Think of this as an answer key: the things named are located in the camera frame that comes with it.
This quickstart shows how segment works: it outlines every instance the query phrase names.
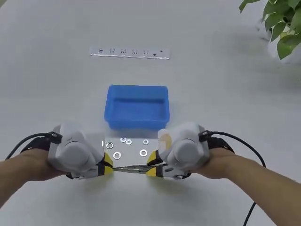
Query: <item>wrist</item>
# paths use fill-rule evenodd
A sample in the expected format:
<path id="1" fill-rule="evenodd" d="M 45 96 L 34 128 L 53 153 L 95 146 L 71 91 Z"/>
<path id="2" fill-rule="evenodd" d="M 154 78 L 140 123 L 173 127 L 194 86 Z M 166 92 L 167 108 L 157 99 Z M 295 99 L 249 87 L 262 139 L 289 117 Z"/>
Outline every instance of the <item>wrist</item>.
<path id="1" fill-rule="evenodd" d="M 19 181 L 20 184 L 25 184 L 30 180 L 32 174 L 31 164 L 26 158 L 18 155 L 5 162 L 9 164 L 10 168 L 8 175 L 13 178 L 18 178 L 17 181 Z"/>
<path id="2" fill-rule="evenodd" d="M 224 171 L 224 178 L 232 180 L 233 177 L 237 174 L 240 173 L 243 168 L 245 168 L 248 165 L 258 165 L 257 162 L 244 158 L 242 156 L 232 156 L 231 158 L 228 159 Z"/>

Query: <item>plant leaf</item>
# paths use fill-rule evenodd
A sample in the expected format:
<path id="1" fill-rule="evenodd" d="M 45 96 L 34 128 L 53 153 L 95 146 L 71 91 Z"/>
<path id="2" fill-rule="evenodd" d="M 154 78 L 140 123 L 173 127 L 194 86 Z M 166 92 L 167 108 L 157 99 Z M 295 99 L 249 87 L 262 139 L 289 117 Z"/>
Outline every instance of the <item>plant leaf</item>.
<path id="1" fill-rule="evenodd" d="M 273 28 L 271 42 L 275 40 L 284 30 L 286 23 L 280 22 Z"/>
<path id="2" fill-rule="evenodd" d="M 295 9 L 299 2 L 300 0 L 288 0 L 288 5 Z"/>
<path id="3" fill-rule="evenodd" d="M 247 4 L 249 3 L 254 3 L 254 2 L 257 2 L 257 1 L 260 1 L 260 0 L 244 0 L 240 6 L 238 7 L 239 10 L 240 10 L 240 13 L 244 10 L 244 8 L 246 7 Z"/>
<path id="4" fill-rule="evenodd" d="M 301 32 L 301 8 L 299 8 L 293 16 L 291 29 L 296 32 Z"/>
<path id="5" fill-rule="evenodd" d="M 297 45 L 301 43 L 301 34 L 287 35 L 280 39 L 277 44 L 277 51 L 280 59 L 290 55 Z"/>
<path id="6" fill-rule="evenodd" d="M 265 30 L 267 31 L 271 27 L 275 26 L 278 24 L 278 22 L 283 18 L 282 14 L 279 13 L 273 13 L 269 15 L 269 17 L 265 21 Z"/>
<path id="7" fill-rule="evenodd" d="M 267 14 L 271 14 L 271 13 L 277 12 L 279 14 L 284 14 L 289 9 L 290 9 L 290 7 L 286 1 L 277 1 L 275 4 L 272 4 L 268 1 L 267 4 L 265 5 L 262 19 L 264 20 L 265 16 Z"/>

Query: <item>hand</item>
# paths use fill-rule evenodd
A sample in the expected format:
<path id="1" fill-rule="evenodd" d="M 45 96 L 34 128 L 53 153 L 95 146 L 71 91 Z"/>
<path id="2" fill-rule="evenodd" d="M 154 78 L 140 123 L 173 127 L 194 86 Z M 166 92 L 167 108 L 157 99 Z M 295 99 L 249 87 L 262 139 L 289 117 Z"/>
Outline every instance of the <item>hand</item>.
<path id="1" fill-rule="evenodd" d="M 226 169 L 233 158 L 240 158 L 240 156 L 221 147 L 211 149 L 209 162 L 200 169 L 193 170 L 192 173 L 198 173 L 210 179 L 226 178 Z"/>
<path id="2" fill-rule="evenodd" d="M 54 169 L 47 162 L 48 152 L 42 149 L 31 149 L 17 155 L 26 164 L 29 181 L 49 180 L 67 174 Z"/>

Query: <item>green plant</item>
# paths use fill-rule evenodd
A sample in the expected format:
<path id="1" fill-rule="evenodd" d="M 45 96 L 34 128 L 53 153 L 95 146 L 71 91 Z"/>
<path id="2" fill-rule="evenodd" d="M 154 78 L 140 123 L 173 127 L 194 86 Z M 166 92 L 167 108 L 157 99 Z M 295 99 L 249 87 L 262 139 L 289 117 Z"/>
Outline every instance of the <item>green plant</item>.
<path id="1" fill-rule="evenodd" d="M 239 6 L 240 13 L 247 4 L 261 0 L 244 0 Z M 265 28 L 272 28 L 271 41 L 280 36 L 277 51 L 280 59 L 290 55 L 301 43 L 301 0 L 269 0 L 262 20 Z"/>

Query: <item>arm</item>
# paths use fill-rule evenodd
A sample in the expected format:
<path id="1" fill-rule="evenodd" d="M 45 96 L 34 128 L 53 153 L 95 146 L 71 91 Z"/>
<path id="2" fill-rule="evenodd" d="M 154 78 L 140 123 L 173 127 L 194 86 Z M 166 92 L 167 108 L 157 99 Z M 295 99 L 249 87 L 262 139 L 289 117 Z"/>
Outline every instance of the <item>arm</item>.
<path id="1" fill-rule="evenodd" d="M 47 151 L 32 149 L 0 162 L 0 208 L 26 182 L 63 174 L 48 165 L 47 156 Z"/>
<path id="2" fill-rule="evenodd" d="M 301 184 L 236 156 L 213 149 L 211 161 L 196 172 L 208 178 L 227 178 L 249 195 L 278 226 L 301 222 Z"/>

